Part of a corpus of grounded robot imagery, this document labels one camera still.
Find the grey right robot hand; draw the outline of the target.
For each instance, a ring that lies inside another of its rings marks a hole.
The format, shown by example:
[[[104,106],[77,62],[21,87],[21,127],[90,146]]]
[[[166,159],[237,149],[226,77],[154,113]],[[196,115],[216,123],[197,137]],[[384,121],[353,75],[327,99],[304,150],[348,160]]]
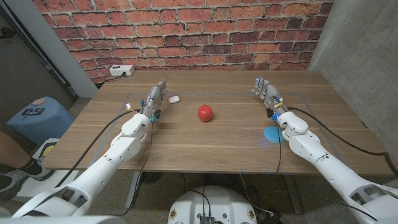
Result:
[[[263,101],[268,118],[274,117],[277,119],[283,113],[288,112],[288,109],[284,106],[283,98],[268,80],[262,77],[256,78],[254,88],[251,91]]]

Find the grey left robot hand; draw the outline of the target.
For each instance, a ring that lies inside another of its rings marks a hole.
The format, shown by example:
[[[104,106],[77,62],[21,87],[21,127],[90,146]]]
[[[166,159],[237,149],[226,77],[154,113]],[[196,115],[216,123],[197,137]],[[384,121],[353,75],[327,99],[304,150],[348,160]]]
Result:
[[[142,114],[147,116],[151,121],[155,116],[155,112],[160,110],[163,100],[169,92],[169,89],[166,87],[166,83],[167,80],[163,78],[160,82],[154,85],[144,103]]]

